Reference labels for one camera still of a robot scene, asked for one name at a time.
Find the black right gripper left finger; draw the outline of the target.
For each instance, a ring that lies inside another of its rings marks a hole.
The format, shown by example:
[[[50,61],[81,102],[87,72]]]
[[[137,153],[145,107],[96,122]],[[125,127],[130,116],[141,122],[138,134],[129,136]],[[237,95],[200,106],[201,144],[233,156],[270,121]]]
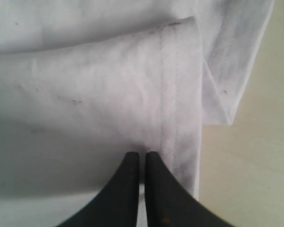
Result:
[[[60,227],[135,227],[139,203],[140,160],[127,152],[99,194]]]

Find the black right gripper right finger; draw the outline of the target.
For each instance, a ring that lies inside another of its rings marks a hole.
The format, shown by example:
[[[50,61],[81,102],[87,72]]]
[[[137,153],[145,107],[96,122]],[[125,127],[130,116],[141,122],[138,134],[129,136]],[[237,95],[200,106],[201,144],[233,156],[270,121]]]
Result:
[[[157,152],[145,157],[145,202],[149,227],[228,227],[175,179]]]

